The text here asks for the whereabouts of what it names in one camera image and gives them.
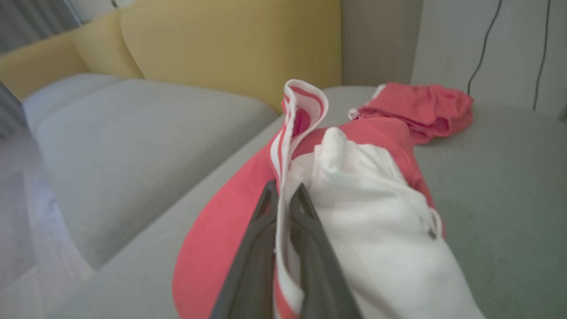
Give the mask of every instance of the red and white striped cloth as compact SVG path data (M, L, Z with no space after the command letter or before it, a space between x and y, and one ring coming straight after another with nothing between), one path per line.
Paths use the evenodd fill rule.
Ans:
M276 171L280 199L276 230L276 270L274 272L274 317L297 318L303 303L299 278L299 256L291 248L288 218L289 202L299 183L287 177L291 155L299 143L321 123L329 102L313 85L290 80L284 87L282 103L285 122L270 146L270 159Z

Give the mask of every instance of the red towel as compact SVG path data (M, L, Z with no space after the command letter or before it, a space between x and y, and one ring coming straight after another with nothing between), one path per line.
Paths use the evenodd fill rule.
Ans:
M295 125L302 126L301 121L296 120ZM351 121L340 129L349 140L358 144L387 149L408 184L425 195L428 205L434 207L413 156L411 136L402 122L366 119ZM320 128L311 132L296 148L292 158L313 152L325 131L326 128ZM214 195L187 234L172 281L175 307L182 319L210 316L264 185L277 178L270 159L271 144L256 153Z
M406 123L414 144L447 137L472 123L473 99L460 90L440 85L412 86L388 83L366 105L351 112L351 119L393 117Z

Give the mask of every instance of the wall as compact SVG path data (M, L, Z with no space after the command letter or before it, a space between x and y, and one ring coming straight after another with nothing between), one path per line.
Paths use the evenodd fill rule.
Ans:
M413 65L413 84L466 91L498 0L427 0ZM478 102L531 109L545 32L545 0L504 0L472 85ZM567 1L552 0L548 50L537 112L559 116L567 103Z
M342 0L342 83L409 83L423 0Z

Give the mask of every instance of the black cable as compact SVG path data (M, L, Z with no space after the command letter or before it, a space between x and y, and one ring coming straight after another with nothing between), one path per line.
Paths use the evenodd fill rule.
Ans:
M488 35L490 34L490 30L492 29L492 26L494 25L494 21L496 21L496 17L498 16L498 13L500 13L500 7L502 6L502 0L498 1L498 8L496 8L496 13L494 14L494 18L492 18L492 22L490 23L490 27L488 27L488 30L486 31L486 35L484 36L484 45L483 45L483 52L480 55L480 61L479 61L479 65L476 67L475 72L472 74L471 79L468 80L468 85L467 85L467 95L471 94L471 83L472 83L472 79L475 78L476 73L479 71L480 69L480 65L483 64L483 59L484 59L484 51L486 50L486 41L488 40Z
M543 40L543 57L541 58L541 65L539 66L538 80L535 82L534 106L532 107L532 110L534 112L535 112L535 106L538 103L539 80L541 79L541 73L543 72L543 64L545 63L545 55L547 54L547 30L549 27L549 7L551 7L551 0L547 0L547 15L545 16L545 38Z

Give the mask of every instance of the towel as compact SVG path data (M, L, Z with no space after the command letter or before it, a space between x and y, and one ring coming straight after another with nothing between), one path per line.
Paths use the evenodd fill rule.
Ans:
M378 86L362 107L349 111L351 120L392 117L408 126L414 144L427 144L434 137L447 137L472 123L474 100L460 90L440 85L413 86L387 83Z

